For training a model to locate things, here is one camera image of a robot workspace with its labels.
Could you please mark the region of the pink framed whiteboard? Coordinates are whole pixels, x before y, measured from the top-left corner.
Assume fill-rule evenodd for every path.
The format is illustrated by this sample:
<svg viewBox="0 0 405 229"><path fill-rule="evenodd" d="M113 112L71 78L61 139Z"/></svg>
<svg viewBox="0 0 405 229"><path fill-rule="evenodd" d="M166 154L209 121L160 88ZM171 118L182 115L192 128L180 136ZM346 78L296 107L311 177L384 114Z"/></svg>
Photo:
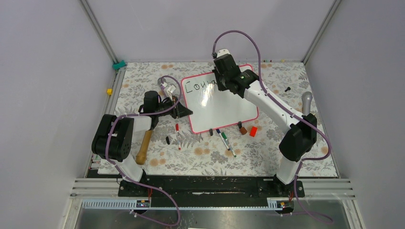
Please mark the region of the pink framed whiteboard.
<svg viewBox="0 0 405 229"><path fill-rule="evenodd" d="M194 134L247 122L259 117L258 108L230 91L219 91L213 72L185 77L181 87Z"/></svg>

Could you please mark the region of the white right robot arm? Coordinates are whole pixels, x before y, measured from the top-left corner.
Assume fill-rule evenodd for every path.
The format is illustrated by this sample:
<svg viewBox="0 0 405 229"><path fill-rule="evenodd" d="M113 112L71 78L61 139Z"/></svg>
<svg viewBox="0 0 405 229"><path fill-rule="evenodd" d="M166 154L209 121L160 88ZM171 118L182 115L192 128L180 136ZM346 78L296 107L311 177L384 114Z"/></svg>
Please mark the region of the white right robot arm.
<svg viewBox="0 0 405 229"><path fill-rule="evenodd" d="M252 70L242 71L227 49L213 55L216 82L220 91L233 94L251 102L264 112L282 131L284 137L279 144L282 154L274 183L275 193L285 197L292 190L302 156L311 150L317 141L317 125L314 115L294 110L272 93Z"/></svg>

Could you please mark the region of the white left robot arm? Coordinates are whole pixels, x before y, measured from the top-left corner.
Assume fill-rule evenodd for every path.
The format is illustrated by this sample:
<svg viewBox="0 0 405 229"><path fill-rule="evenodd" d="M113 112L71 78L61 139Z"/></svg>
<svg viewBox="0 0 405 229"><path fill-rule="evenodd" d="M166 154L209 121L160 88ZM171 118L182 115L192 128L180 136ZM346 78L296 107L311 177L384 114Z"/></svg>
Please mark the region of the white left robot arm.
<svg viewBox="0 0 405 229"><path fill-rule="evenodd" d="M91 150L114 165L125 181L131 182L129 188L136 196L143 196L148 191L148 184L141 179L144 175L143 169L130 155L133 134L144 133L139 151L139 161L144 161L151 134L161 116L169 115L178 119L192 114L192 110L182 105L178 97L162 99L158 92L147 91L138 113L120 117L113 114L103 115Z"/></svg>

